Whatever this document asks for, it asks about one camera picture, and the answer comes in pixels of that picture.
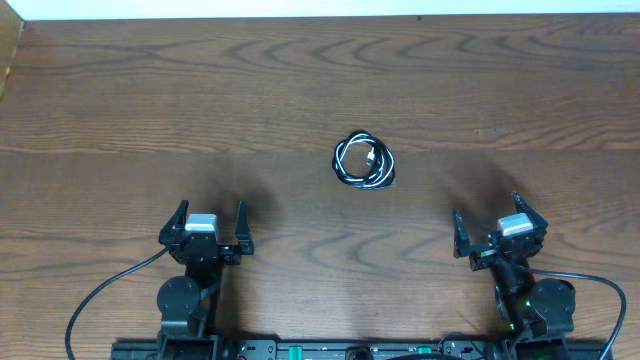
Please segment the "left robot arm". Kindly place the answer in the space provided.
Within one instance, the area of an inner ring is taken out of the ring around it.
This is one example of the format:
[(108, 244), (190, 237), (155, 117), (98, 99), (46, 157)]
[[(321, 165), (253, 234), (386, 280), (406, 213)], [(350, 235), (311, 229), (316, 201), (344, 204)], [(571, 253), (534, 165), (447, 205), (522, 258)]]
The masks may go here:
[(183, 200), (159, 232), (159, 243), (185, 272), (167, 280), (158, 291), (161, 329), (156, 358), (236, 359), (237, 342), (217, 334), (214, 323), (224, 268), (254, 253), (246, 207), (238, 206), (237, 242), (224, 245), (219, 242), (217, 216), (189, 213), (188, 206)]

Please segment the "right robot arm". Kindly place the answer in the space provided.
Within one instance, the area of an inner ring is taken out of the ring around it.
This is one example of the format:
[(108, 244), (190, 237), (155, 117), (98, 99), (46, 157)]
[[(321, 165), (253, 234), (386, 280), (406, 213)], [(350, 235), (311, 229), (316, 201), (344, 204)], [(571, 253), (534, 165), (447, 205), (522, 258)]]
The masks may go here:
[(505, 338), (483, 349), (487, 359), (568, 359), (565, 335), (574, 330), (574, 286), (564, 280), (537, 280), (528, 260), (543, 247), (548, 222), (523, 197), (512, 194), (516, 213), (497, 221), (497, 230), (473, 245), (462, 216), (452, 211), (456, 258), (469, 259), (473, 271), (488, 269), (496, 307), (512, 326)]

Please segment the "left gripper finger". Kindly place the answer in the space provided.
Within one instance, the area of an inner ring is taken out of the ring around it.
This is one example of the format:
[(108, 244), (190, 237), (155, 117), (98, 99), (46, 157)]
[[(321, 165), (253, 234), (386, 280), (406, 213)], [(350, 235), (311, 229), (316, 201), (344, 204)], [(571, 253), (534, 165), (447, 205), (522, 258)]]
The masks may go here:
[(235, 237), (237, 244), (234, 248), (234, 253), (237, 256), (254, 254), (254, 242), (250, 232), (246, 206), (242, 201), (239, 202), (237, 211)]
[(159, 232), (158, 242), (163, 246), (175, 246), (182, 241), (187, 210), (189, 207), (188, 200), (182, 200), (174, 214)]

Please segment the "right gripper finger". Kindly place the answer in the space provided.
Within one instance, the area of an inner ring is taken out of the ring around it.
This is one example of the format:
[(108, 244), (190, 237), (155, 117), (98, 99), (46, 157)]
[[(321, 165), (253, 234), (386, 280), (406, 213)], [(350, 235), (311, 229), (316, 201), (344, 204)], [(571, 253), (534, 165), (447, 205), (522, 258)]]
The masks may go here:
[(546, 234), (548, 222), (524, 200), (521, 194), (514, 191), (511, 196), (516, 209), (516, 214), (525, 213), (532, 220), (534, 229), (529, 232)]
[(454, 248), (453, 256), (455, 258), (467, 257), (470, 253), (470, 238), (464, 226), (460, 212), (457, 209), (452, 210), (452, 220), (454, 227)]

